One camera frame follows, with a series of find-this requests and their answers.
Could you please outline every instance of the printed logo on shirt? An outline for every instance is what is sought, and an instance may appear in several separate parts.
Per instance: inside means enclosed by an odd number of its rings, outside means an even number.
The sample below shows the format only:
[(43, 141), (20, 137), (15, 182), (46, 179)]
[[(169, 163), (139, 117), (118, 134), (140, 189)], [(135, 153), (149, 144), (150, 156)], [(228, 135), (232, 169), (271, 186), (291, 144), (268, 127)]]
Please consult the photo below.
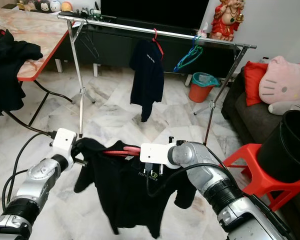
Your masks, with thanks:
[[(143, 172), (139, 172), (138, 175), (143, 176), (143, 177), (147, 177), (147, 174), (143, 173)], [(155, 172), (152, 172), (151, 176), (149, 176), (149, 179), (154, 180), (154, 181), (158, 181), (158, 174)]]
[(153, 60), (152, 57), (149, 56), (149, 54), (146, 54), (146, 56), (147, 56), (149, 59), (151, 59), (151, 61), (152, 61), (153, 63), (155, 63), (155, 60)]

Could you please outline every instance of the black clothing on table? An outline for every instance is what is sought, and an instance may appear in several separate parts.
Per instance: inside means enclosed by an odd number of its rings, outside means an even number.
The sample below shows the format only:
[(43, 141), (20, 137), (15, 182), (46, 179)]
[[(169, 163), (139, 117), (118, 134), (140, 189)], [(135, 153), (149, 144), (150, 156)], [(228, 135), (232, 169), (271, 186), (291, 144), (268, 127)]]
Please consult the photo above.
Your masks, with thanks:
[(131, 104), (142, 106), (141, 121), (150, 117), (154, 102), (161, 102), (164, 91), (162, 54), (155, 42), (140, 40), (130, 59), (135, 71), (131, 91)]
[[(160, 236), (160, 225), (170, 195), (177, 190), (174, 204), (182, 209), (191, 206), (196, 188), (190, 183), (187, 173), (177, 175), (157, 197), (150, 197), (146, 190), (145, 164), (138, 156), (126, 160), (122, 156), (105, 155), (103, 151), (123, 151), (126, 146), (117, 141), (106, 148), (90, 138), (79, 140), (80, 152), (88, 162), (82, 167), (74, 191), (79, 193), (91, 183), (97, 188), (101, 206), (107, 215), (112, 230), (119, 234), (118, 228), (133, 228), (136, 225), (147, 226), (154, 238)], [(162, 183), (177, 169), (164, 166), (163, 176), (159, 176), (159, 165), (153, 165), (152, 176), (149, 177), (151, 192), (157, 190)]]
[(17, 74), (26, 60), (42, 58), (40, 46), (26, 41), (14, 41), (9, 30), (0, 30), (0, 115), (23, 107), (26, 96)]

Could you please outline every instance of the marble floor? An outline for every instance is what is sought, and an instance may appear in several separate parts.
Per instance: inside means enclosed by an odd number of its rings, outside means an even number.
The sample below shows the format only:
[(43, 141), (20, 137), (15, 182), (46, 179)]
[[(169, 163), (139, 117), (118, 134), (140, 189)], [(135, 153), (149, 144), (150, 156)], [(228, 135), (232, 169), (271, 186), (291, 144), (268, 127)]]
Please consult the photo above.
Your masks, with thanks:
[[(130, 104), (130, 93), (134, 72), (127, 68), (102, 66), (99, 77), (93, 77), (92, 66), (82, 66), (81, 75), (90, 95), (96, 99), (92, 104), (88, 99), (84, 105), (84, 137), (94, 138), (105, 146), (117, 140), (127, 144), (166, 144), (169, 136), (176, 140), (202, 142), (206, 133), (210, 114), (209, 100), (219, 89), (214, 88), (203, 103), (194, 103), (185, 87), (186, 76), (167, 73), (164, 80), (162, 102), (154, 103), (147, 122), (141, 122), (141, 106)], [(66, 128), (79, 131), (79, 83), (72, 63), (65, 63), (63, 73), (58, 73), (53, 62), (49, 63), (38, 77), (47, 89), (62, 93), (75, 100), (75, 104), (65, 99), (49, 96), (33, 126), (45, 130)], [(25, 82), (24, 107), (15, 112), (20, 119), (28, 122), (44, 97), (34, 83)], [(221, 106), (225, 91), (213, 114), (211, 131), (207, 145), (222, 160), (235, 152), (242, 144), (230, 123), (224, 120)], [(193, 112), (205, 110), (193, 115)], [(16, 156), (33, 132), (21, 127), (7, 116), (0, 117), (0, 214), (1, 194), (7, 178), (12, 174)], [(51, 150), (51, 140), (39, 136), (29, 144), (22, 154), (18, 170), (27, 169), (43, 159)], [(97, 191), (90, 185), (82, 193), (73, 192), (81, 166), (75, 165), (57, 181), (49, 199), (37, 218), (30, 239), (33, 240), (150, 240), (151, 235), (144, 226), (120, 230), (114, 235), (106, 215), (103, 213)], [(15, 190), (25, 175), (16, 178)], [(244, 184), (244, 178), (238, 178)], [(196, 194), (188, 209), (174, 205), (173, 194), (165, 208), (161, 223), (161, 237), (164, 240), (226, 239), (226, 233), (217, 222), (216, 215), (208, 202)]]

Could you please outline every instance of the sofa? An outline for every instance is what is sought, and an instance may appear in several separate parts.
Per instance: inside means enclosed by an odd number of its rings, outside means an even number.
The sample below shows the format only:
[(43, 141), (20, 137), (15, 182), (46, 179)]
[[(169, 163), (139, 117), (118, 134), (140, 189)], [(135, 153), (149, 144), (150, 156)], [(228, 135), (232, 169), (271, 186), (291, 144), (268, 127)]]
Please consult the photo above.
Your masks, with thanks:
[[(268, 106), (264, 102), (247, 106), (242, 68), (225, 97), (221, 113), (225, 119), (230, 120), (244, 144), (262, 144), (282, 119), (282, 116), (271, 114)], [(300, 240), (300, 193), (280, 211), (296, 239)]]

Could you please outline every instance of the blue hanger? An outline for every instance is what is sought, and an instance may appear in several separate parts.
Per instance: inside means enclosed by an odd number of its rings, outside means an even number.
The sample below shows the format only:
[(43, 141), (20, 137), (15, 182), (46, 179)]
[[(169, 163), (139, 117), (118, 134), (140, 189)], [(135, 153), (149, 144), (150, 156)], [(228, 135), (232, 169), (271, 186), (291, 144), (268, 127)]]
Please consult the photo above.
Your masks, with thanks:
[(202, 54), (203, 48), (201, 46), (195, 45), (196, 40), (198, 40), (199, 38), (201, 38), (201, 36), (194, 36), (194, 38), (192, 39), (192, 48), (174, 67), (174, 73), (178, 72), (181, 68), (193, 63)]

